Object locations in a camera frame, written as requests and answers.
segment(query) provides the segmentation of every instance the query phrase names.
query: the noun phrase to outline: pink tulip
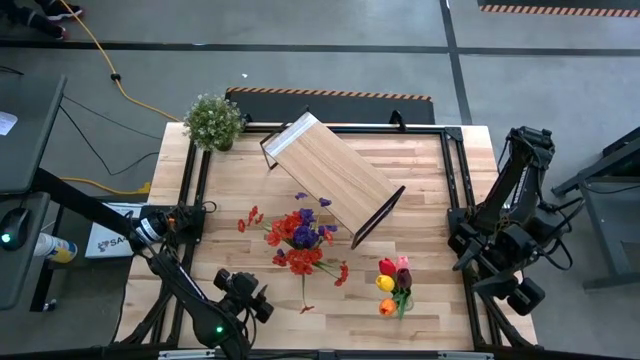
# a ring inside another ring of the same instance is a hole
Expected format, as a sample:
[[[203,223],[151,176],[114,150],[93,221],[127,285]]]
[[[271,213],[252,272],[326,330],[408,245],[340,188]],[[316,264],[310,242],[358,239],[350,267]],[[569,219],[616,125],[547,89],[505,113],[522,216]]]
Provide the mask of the pink tulip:
[[[398,261],[396,262],[396,269],[408,269],[409,268],[409,258],[407,256],[398,256]]]

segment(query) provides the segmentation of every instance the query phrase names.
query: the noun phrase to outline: gray floor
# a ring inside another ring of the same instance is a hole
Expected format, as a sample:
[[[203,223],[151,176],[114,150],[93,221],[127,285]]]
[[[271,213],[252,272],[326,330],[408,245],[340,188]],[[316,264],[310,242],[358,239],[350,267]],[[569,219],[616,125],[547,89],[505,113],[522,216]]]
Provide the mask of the gray floor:
[[[640,47],[638,19],[487,14],[474,0],[448,3],[462,47]],[[87,25],[104,41],[447,46],[438,0],[80,4],[87,9]],[[66,26],[73,40],[88,39],[77,25]],[[0,38],[43,39],[4,23]],[[111,51],[110,56],[131,95],[175,115],[183,114],[202,92],[264,86],[427,94],[434,98],[437,123],[461,123],[447,54]],[[557,151],[545,182],[549,199],[550,186],[593,162],[604,146],[638,125],[638,57],[465,55],[460,63],[473,124],[489,126],[496,152],[511,127],[554,132]],[[69,77],[67,96],[141,131],[162,135],[165,120],[122,99],[97,51],[5,48],[0,65],[28,74],[64,73]],[[114,127],[66,100],[63,106],[114,170],[159,148],[159,141]],[[77,151],[66,150],[70,144]],[[149,159],[125,174],[109,176],[62,114],[43,161],[57,175],[91,178],[128,190],[150,181],[155,165],[155,159]],[[547,292],[533,314],[540,344],[554,350],[640,357],[640,287],[585,293],[582,282],[604,276],[606,268],[586,213],[575,220],[574,228],[566,236],[573,269],[561,272],[541,261],[527,270]],[[22,326],[14,324],[17,312],[24,309],[0,313],[0,353],[108,343],[117,321],[123,274],[126,268],[60,274],[52,292],[67,305],[55,316],[30,314]],[[32,271],[27,290],[33,288],[35,275]]]

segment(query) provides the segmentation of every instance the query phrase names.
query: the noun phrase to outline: yellow tulip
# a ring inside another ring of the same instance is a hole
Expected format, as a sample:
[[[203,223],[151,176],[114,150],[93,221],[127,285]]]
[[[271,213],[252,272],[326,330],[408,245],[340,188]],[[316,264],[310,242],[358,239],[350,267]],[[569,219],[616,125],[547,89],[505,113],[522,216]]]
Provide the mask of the yellow tulip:
[[[391,276],[379,275],[378,278],[376,278],[376,285],[378,285],[378,289],[382,291],[391,292],[396,286],[396,283]]]

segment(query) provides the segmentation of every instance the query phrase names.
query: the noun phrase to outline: black platform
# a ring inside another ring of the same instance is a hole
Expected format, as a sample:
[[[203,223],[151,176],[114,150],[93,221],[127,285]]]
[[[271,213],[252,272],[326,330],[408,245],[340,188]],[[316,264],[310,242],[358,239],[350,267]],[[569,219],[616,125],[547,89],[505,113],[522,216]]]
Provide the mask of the black platform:
[[[304,106],[323,123],[386,124],[397,110],[405,124],[435,124],[433,103],[426,95],[234,87],[226,98],[238,103],[253,122],[281,124]]]

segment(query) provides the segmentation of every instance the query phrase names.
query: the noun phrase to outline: bottle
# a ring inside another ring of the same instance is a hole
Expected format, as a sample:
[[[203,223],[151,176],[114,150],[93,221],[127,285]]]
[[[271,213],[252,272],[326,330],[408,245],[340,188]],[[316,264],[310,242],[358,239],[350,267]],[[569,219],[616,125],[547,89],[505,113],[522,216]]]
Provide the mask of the bottle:
[[[40,233],[33,256],[44,256],[48,260],[66,264],[71,262],[78,253],[78,247],[71,241]]]

